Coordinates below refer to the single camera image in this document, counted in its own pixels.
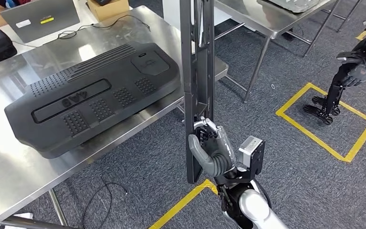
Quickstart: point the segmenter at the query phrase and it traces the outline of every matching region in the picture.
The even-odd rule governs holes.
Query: yellow tape rectangle
[[[310,137],[312,140],[314,140],[316,143],[318,143],[321,147],[326,149],[330,154],[332,154],[334,157],[341,161],[351,162],[353,158],[356,156],[360,148],[363,146],[364,142],[366,142],[366,129],[361,134],[361,136],[357,139],[356,143],[353,145],[353,147],[350,149],[350,151],[347,153],[346,156],[340,155],[338,152],[336,152],[334,149],[332,149],[330,146],[328,146],[324,141],[322,141],[320,138],[312,134],[309,130],[301,126],[299,123],[297,123],[294,119],[290,118],[285,114],[285,111],[294,104],[303,94],[305,94],[306,91],[309,89],[314,89],[318,91],[319,93],[323,95],[327,95],[327,93],[320,89],[319,87],[313,85],[312,83],[307,83],[301,90],[299,90],[290,100],[288,100],[280,109],[276,111],[276,115],[282,117],[289,123],[291,123],[293,126],[295,126],[298,130],[300,130],[302,133]],[[353,112],[354,114],[360,116],[361,118],[366,120],[366,115],[361,113],[360,111],[352,108],[351,106],[343,103],[340,101],[339,103],[341,106],[346,108],[347,110]]]

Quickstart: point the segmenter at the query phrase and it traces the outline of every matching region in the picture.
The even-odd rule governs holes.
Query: stainless steel table
[[[136,19],[125,17],[111,29],[89,27],[79,31],[72,39],[55,40],[0,62],[0,222],[183,101],[183,92],[178,89],[56,159],[41,157],[15,138],[3,109],[21,97],[28,84],[41,78],[129,41],[155,42],[181,67],[180,32],[176,28],[145,6],[124,14],[141,19],[150,26],[150,31]],[[116,18],[103,24],[109,25]],[[227,70],[228,66],[216,59],[217,78],[226,74]]]
[[[329,11],[328,16],[326,17],[325,21],[323,22],[322,26],[320,27],[320,29],[318,30],[316,36],[312,41],[304,39],[288,31],[296,24],[307,19],[308,17],[312,16],[316,12],[323,9],[323,7],[333,2],[335,3],[334,6]],[[231,30],[226,31],[222,35],[225,35],[243,25],[247,25],[259,31],[265,36],[264,46],[260,53],[259,60],[256,64],[256,69],[252,75],[248,87],[245,88],[234,79],[227,77],[229,80],[233,81],[236,85],[240,86],[240,88],[246,91],[244,102],[247,102],[249,93],[258,77],[260,66],[262,64],[270,40],[275,39],[277,38],[277,36],[288,31],[289,34],[309,44],[309,47],[305,52],[305,55],[307,55],[311,50],[311,48],[314,46],[319,35],[321,34],[322,29],[326,26],[326,23],[328,22],[329,18],[334,14],[334,11],[338,6],[339,2],[340,0],[321,0],[320,3],[318,3],[317,5],[315,5],[314,7],[310,8],[309,10],[303,13],[293,14],[290,11],[287,11],[283,8],[278,7],[273,3],[264,0],[215,0],[215,6],[218,9],[231,15],[235,21],[242,22],[236,27],[232,28]]]

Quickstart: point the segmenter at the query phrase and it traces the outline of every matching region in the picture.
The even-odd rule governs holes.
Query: laptop lid
[[[73,0],[31,1],[0,14],[24,43],[80,22]]]

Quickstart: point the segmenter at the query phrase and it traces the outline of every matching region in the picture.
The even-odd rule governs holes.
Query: gray carpet
[[[343,0],[338,11],[346,15],[355,0]],[[162,15],[162,1],[130,0],[133,7],[147,5]],[[323,12],[306,20],[294,31],[309,37],[326,16]],[[260,183],[270,194],[274,210],[294,229],[366,228],[366,142],[351,163],[337,160],[275,112],[307,82],[326,90],[339,67],[335,56],[351,50],[366,19],[366,0],[361,3],[342,32],[339,19],[332,19],[311,53],[300,55],[307,46],[300,41],[279,38],[271,43],[260,78],[248,104],[244,93],[226,79],[216,83],[215,121],[224,125],[235,148],[249,136],[267,141]],[[227,21],[216,33],[236,25]],[[253,72],[263,38],[240,28],[216,42],[216,55],[230,65],[229,74],[246,84]],[[316,91],[304,94],[286,114],[305,126],[341,155],[347,154],[366,127],[366,121],[342,109],[332,126],[322,126],[301,108],[311,103]],[[366,83],[347,89],[342,100],[366,114]],[[58,185],[55,190],[71,226],[82,227],[82,215],[92,195],[111,185],[110,216],[104,229],[150,227],[194,186],[186,183],[183,115],[175,110],[130,138],[98,161]],[[199,182],[209,177],[203,175]],[[107,213],[110,194],[103,189],[92,201],[85,217],[86,229],[97,229]],[[36,219],[57,222],[49,196],[43,195],[22,211]],[[163,228],[235,228],[222,217],[217,196],[205,189]]]

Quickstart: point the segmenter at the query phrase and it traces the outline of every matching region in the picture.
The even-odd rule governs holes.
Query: ventilation grille
[[[72,77],[68,79],[68,81],[76,80],[77,78],[85,76],[97,69],[100,69],[108,64],[120,60],[128,55],[131,55],[134,52],[136,52],[135,48],[128,44],[125,44],[113,50],[102,53],[90,60],[76,65],[76,70],[73,73]]]

